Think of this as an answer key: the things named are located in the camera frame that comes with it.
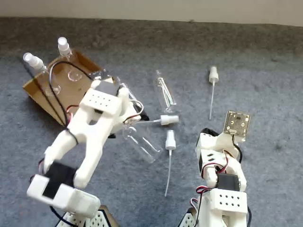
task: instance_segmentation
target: gray carpet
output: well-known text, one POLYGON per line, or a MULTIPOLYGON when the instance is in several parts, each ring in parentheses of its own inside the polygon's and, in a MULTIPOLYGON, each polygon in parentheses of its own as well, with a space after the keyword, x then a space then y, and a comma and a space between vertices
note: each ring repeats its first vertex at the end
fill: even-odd
MULTIPOLYGON (((56 40, 71 45, 125 79, 153 119, 160 105, 153 90, 160 69, 178 101, 182 123, 164 198, 168 154, 152 165, 142 161, 121 134, 108 140, 86 191, 123 227, 175 227, 189 208, 198 176, 194 148, 204 127, 223 129, 228 109, 252 116, 243 148, 252 227, 301 227, 303 28, 84 19, 0 19, 0 226, 56 223, 49 208, 26 197, 29 177, 61 127, 22 90, 29 76, 16 60, 32 52, 49 62, 56 40), (209 66, 216 64, 213 120, 209 121, 209 66)), ((164 144, 166 129, 148 132, 164 144)), ((78 165, 84 146, 65 160, 78 165)))

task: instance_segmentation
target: brown cardboard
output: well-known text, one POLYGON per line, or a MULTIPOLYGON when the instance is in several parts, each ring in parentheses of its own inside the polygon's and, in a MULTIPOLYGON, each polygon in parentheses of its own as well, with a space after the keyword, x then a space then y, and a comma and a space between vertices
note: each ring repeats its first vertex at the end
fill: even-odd
POLYGON ((101 205, 100 209, 104 210, 104 212, 106 213, 106 216, 108 218, 111 227, 119 227, 114 217, 109 213, 107 206, 101 205))
MULTIPOLYGON (((79 51, 74 50, 78 56, 79 59, 79 66, 81 69, 83 69, 86 73, 95 72, 98 70, 101 70, 102 68, 96 65, 94 62, 92 62, 90 59, 85 57, 83 54, 81 54, 79 51)), ((49 68, 57 62, 59 59, 53 60, 49 64, 49 68)), ((54 75, 56 75, 57 82, 61 86, 61 91, 58 95, 59 100, 62 102, 63 107, 66 109, 69 105, 78 105, 81 99, 83 98, 85 92, 88 90, 91 84, 91 80, 87 78, 85 75, 83 75, 82 79, 80 79, 77 82, 70 81, 63 70, 65 67, 68 67, 67 64, 60 64, 55 67, 54 69, 54 75)), ((34 81, 31 79, 27 83, 23 85, 23 89, 28 93, 28 95, 36 102, 38 103, 45 111, 47 111, 57 122, 60 122, 59 118, 55 114, 55 112, 52 110, 44 96, 42 95, 39 88, 36 86, 34 81)), ((60 115, 60 117, 64 120, 63 112, 56 102, 54 97, 49 98, 51 103, 54 105, 56 111, 60 115)), ((72 108, 71 112, 75 113, 76 108, 72 108)))

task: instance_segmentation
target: white pump cap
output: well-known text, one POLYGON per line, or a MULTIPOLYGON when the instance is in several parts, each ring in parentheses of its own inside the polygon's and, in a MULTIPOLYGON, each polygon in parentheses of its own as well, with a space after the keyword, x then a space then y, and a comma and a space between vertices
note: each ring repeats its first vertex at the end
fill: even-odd
POLYGON ((217 67, 212 66, 209 71, 209 82, 214 84, 218 81, 219 81, 219 75, 217 72, 217 67))
POLYGON ((161 115, 161 125, 168 125, 179 122, 178 115, 161 115))
POLYGON ((175 132, 173 130, 167 130, 165 149, 166 150, 176 149, 175 132))
POLYGON ((67 39, 65 37, 60 37, 58 39, 58 50, 59 53, 63 56, 71 52, 70 45, 68 44, 67 39))
POLYGON ((40 58, 32 55, 31 53, 25 53, 23 55, 23 60, 35 70, 41 70, 44 67, 43 61, 40 58))

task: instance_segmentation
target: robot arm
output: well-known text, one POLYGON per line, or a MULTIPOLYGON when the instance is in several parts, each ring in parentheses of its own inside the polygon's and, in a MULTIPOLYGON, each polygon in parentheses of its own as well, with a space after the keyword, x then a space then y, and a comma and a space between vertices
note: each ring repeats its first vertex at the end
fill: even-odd
POLYGON ((235 144, 245 141, 249 121, 249 115, 229 111, 223 133, 200 133, 196 155, 207 187, 199 187, 206 188, 197 199, 199 209, 189 210, 179 226, 190 220, 191 227, 246 227, 246 179, 235 144))
POLYGON ((44 173, 35 175, 27 194, 64 211, 92 218, 100 200, 77 188, 85 188, 102 156, 103 146, 110 134, 122 129, 125 123, 140 120, 129 100, 128 88, 111 81, 95 80, 79 109, 45 151, 44 173), (85 158, 78 169, 60 163, 60 159, 77 143, 86 143, 85 158))

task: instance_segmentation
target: white wall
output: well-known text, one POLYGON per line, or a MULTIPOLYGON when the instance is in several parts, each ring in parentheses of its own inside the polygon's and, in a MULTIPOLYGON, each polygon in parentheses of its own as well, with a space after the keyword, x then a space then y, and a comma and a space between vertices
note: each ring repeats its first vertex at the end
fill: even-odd
POLYGON ((303 0, 3 0, 0 16, 271 23, 303 26, 303 0))

